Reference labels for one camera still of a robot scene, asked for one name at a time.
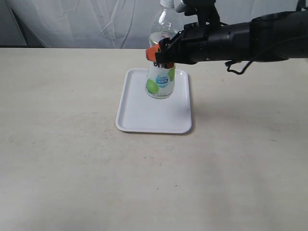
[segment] plastic bottle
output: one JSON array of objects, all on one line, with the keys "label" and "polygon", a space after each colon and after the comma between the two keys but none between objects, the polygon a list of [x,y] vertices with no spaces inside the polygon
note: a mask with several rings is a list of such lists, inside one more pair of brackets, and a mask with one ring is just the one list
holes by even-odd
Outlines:
[{"label": "plastic bottle", "polygon": [[[173,0],[160,0],[161,10],[157,14],[149,37],[150,46],[155,46],[164,38],[173,38],[183,29],[182,15],[174,9]],[[175,65],[152,63],[145,86],[146,92],[153,98],[168,98],[175,86]]]}]

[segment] white tray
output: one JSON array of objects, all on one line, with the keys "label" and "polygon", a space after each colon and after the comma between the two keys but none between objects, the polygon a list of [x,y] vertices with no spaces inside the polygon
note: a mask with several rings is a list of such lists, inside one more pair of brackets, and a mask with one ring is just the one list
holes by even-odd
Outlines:
[{"label": "white tray", "polygon": [[189,78],[177,70],[172,95],[163,100],[145,92],[147,69],[127,72],[115,124],[125,132],[183,134],[192,128]]}]

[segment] white table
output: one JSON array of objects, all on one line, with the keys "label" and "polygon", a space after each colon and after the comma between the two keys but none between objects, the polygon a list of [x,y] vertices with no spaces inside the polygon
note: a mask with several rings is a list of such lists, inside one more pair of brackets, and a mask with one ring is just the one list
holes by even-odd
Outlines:
[{"label": "white table", "polygon": [[0,49],[1,231],[304,231],[308,64],[179,65],[194,130],[115,127],[142,50]]}]

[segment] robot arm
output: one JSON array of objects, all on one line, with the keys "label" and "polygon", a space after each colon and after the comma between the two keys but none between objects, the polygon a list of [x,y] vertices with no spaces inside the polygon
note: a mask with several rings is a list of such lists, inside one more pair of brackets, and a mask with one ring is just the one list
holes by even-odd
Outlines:
[{"label": "robot arm", "polygon": [[[226,62],[229,72],[241,75],[252,62],[274,62],[308,58],[308,11],[265,15],[249,23],[223,26],[215,8],[216,0],[178,0],[177,11],[196,14],[198,23],[184,26],[173,39],[163,39],[147,50],[157,63],[196,64]],[[231,66],[249,61],[242,72]]]}]

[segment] bottle cap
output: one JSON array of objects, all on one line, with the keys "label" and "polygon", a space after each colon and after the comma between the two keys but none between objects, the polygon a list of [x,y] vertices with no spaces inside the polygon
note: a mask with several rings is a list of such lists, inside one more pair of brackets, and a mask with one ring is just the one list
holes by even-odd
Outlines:
[{"label": "bottle cap", "polygon": [[174,0],[160,0],[160,5],[166,8],[174,8]]}]

